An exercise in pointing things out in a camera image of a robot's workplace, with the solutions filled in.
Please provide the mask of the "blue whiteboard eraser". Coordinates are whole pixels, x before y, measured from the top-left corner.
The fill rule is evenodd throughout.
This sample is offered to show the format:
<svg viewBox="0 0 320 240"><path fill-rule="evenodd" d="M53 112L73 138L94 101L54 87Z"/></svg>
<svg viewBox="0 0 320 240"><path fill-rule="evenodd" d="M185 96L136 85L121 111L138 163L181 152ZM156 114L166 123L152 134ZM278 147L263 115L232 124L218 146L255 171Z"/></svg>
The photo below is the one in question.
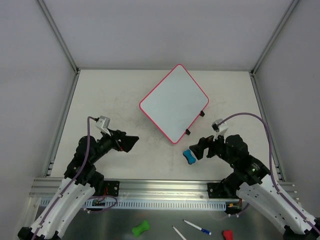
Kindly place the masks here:
<svg viewBox="0 0 320 240"><path fill-rule="evenodd" d="M197 161L196 157L194 156L194 153L190 149L185 150L182 153L182 155L185 157L189 165L192 165Z"/></svg>

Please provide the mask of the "pink framed whiteboard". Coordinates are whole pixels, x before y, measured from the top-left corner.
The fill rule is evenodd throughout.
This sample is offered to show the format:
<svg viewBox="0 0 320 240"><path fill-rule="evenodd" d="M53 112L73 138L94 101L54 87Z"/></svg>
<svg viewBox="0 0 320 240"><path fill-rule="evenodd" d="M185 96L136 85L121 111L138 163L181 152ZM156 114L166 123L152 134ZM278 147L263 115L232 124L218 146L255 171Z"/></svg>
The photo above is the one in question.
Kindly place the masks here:
<svg viewBox="0 0 320 240"><path fill-rule="evenodd" d="M208 95L182 64L177 64L139 103L140 110L172 144L209 104Z"/></svg>

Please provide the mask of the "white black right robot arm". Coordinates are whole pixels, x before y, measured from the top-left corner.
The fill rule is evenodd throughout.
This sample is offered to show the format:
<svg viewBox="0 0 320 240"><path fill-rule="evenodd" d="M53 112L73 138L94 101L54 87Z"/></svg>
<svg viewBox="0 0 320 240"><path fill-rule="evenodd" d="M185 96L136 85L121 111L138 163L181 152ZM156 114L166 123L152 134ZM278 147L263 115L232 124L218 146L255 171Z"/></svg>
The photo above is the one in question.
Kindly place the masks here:
<svg viewBox="0 0 320 240"><path fill-rule="evenodd" d="M224 178L210 196L239 198L265 216L283 234L285 240L316 240L320 220L307 213L272 177L271 171L250 155L247 144L238 135L202 137L183 152L194 164L208 151L207 158L219 157L233 172Z"/></svg>

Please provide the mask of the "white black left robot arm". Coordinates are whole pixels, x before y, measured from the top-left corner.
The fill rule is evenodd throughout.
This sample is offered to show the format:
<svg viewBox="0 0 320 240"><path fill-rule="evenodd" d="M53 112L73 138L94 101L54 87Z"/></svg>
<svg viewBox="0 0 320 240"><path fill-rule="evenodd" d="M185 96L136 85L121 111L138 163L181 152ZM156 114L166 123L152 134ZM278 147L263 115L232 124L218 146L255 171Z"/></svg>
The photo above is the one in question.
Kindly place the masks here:
<svg viewBox="0 0 320 240"><path fill-rule="evenodd" d="M99 140L83 136L50 203L30 227L19 230L18 238L60 240L85 202L104 192L105 177L97 171L95 163L110 150L128 153L138 140L138 136L120 130L103 133Z"/></svg>

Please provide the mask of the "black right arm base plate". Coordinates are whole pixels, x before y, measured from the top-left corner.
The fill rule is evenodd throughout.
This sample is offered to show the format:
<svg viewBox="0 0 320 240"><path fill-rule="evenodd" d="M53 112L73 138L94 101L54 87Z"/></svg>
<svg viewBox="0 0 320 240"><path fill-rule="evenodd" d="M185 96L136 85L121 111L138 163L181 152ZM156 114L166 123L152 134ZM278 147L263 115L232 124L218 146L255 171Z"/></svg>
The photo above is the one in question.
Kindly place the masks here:
<svg viewBox="0 0 320 240"><path fill-rule="evenodd" d="M207 193L209 199L238 199L236 189L224 182L209 182Z"/></svg>

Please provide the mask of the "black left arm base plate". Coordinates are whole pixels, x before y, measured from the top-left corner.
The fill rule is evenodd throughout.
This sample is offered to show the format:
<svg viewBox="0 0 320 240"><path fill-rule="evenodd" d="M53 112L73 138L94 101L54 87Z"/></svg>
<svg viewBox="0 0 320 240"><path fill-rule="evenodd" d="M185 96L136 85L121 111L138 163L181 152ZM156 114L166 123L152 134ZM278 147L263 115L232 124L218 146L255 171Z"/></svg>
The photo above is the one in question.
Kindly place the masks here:
<svg viewBox="0 0 320 240"><path fill-rule="evenodd" d="M118 197L120 190L120 182L115 180L105 180L103 182L102 195Z"/></svg>

